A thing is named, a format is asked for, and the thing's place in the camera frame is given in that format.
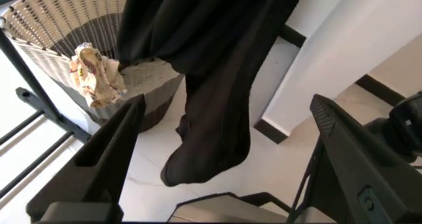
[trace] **drying rack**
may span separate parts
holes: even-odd
[[[17,88],[16,94],[23,102],[32,106],[36,112],[29,116],[27,119],[22,121],[18,126],[10,130],[6,135],[0,138],[0,146],[3,145],[7,140],[11,139],[14,135],[28,126],[32,121],[37,119],[39,116],[44,115],[50,121],[54,122],[66,131],[62,137],[60,137],[53,145],[51,145],[40,157],[32,162],[25,170],[23,170],[17,177],[15,177],[8,185],[0,190],[0,199],[7,195],[20,181],[22,181],[27,175],[29,175],[39,164],[41,164],[49,155],[51,155],[62,143],[68,138],[74,136],[80,140],[83,144],[86,143],[91,135],[81,129],[78,125],[74,124],[71,120],[63,116],[59,110],[54,106],[54,103],[50,100],[47,93],[42,88],[34,74],[29,69],[23,58],[19,55],[14,45],[6,37],[5,33],[0,30],[0,49],[13,64],[19,74],[25,79],[29,87],[35,93],[28,91],[24,88]]]

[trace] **black cloth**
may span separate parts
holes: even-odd
[[[159,57],[186,76],[182,145],[161,178],[206,182],[249,152],[249,93],[298,0],[127,0],[118,59]]]

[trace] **beige printed cloth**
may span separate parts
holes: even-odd
[[[126,92],[119,61],[102,56],[91,43],[75,49],[71,59],[71,78],[89,107],[101,108],[115,103]]]

